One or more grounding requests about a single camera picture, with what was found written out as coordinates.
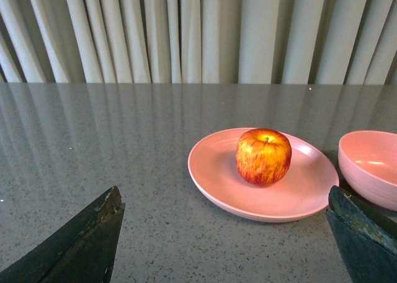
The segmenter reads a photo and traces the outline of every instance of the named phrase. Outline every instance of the curtain fold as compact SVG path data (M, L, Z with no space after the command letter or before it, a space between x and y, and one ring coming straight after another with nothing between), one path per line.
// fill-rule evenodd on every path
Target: curtain fold
M0 81L396 84L396 3L0 0Z

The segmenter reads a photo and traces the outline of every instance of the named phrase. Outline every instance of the red apple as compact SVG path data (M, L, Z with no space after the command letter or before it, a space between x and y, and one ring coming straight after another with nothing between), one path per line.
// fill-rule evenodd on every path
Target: red apple
M252 129L238 140L237 169L247 182L268 186L286 175L291 156L291 144L284 134L271 129Z

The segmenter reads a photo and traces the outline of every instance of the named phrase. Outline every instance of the pink bowl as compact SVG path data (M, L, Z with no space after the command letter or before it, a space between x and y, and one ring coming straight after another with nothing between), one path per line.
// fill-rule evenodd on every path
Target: pink bowl
M356 131L339 140L339 167L365 199L397 211L397 134Z

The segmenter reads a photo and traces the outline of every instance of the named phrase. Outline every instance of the countertop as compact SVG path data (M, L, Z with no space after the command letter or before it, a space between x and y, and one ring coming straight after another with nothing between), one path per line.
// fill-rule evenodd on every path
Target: countertop
M237 217L196 188L187 158L211 133L273 128L321 150L349 189L340 137L397 133L396 100L396 86L1 84L0 271L118 186L112 282L351 282L325 209Z

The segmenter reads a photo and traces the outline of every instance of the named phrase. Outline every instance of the bowl rim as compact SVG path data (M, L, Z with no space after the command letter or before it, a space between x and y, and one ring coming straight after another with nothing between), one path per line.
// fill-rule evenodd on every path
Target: bowl rim
M346 152L343 150L343 147L342 147L342 140L343 139L346 139L346 137L348 137L348 136L352 136L352 135L354 135L354 134L357 134L357 133L377 133L377 134L381 134L381 135L391 135L391 136L395 136L395 138L397 139L397 133L393 133L393 132L386 132L386 131L379 131L379 130L358 130L358 131L352 131L352 132L348 132L348 133L346 133L345 135L343 135L340 139L339 139L339 144L338 144L338 161L339 161L339 153L341 152L345 157L346 157L346 159L349 161L349 162L351 162L351 163L353 163L353 165L355 166L355 167L357 167L359 170L361 170L361 171L363 171L365 174L367 174L368 176L371 176L371 177L373 177L373 178L375 178L375 179L377 179L377 180L379 180L379 181L381 181L381 182L383 182L383 183L385 183L385 184L387 184L387 185L390 185L391 187L395 187L395 188L397 188L397 182L391 182L391 181L389 181L389 180L387 180L387 179L383 179L382 177L380 177L380 176L377 176L377 175L375 175L375 174L372 174L372 173L370 173L369 171L367 171L367 170L365 170L364 168L362 168L360 165L358 165L355 161L353 161L347 154L346 154Z

